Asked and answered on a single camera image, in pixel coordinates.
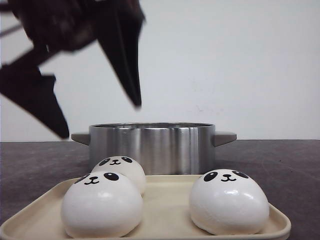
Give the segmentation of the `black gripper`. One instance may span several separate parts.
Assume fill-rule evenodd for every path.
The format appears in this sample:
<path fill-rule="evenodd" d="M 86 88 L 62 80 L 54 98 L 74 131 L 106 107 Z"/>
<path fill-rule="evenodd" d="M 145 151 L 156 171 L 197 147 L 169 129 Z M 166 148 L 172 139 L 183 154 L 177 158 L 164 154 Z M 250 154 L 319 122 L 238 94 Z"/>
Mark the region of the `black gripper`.
<path fill-rule="evenodd" d="M 9 0 L 1 12 L 22 24 L 33 49 L 0 70 L 0 93 L 61 139 L 70 136 L 54 93 L 56 77 L 37 67 L 58 52 L 98 41 L 132 104 L 142 105 L 138 44 L 144 13 L 137 0 Z"/>

